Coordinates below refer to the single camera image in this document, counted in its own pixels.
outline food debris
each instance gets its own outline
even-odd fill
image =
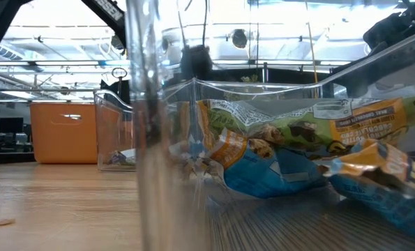
[[[0,226],[11,225],[15,223],[15,219],[1,219]]]

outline orange plastic container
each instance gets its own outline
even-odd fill
[[[96,164],[96,112],[88,104],[32,104],[33,153],[43,164]]]

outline clear plastic container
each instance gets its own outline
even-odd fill
[[[171,13],[168,6],[173,5],[177,14],[184,8],[169,2],[127,1],[144,250],[415,250],[412,235],[331,185],[271,199],[241,196],[218,185],[224,175],[203,169],[210,163],[202,162],[206,136],[200,124],[208,118],[197,102],[228,100],[270,116],[305,111],[323,101],[413,97],[415,36],[317,84],[181,79],[163,89],[169,69],[160,47],[162,23],[171,18],[163,10]],[[403,197],[394,199],[393,205],[399,205]],[[392,218],[400,208],[390,208]],[[406,223],[403,229],[413,227]]]
[[[132,107],[107,90],[94,93],[97,164],[101,171],[135,171]]]

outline wooden surface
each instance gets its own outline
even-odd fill
[[[141,250],[135,173],[0,165],[0,250]]]

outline computer monitor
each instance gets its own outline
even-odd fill
[[[23,118],[0,118],[0,133],[23,132]]]

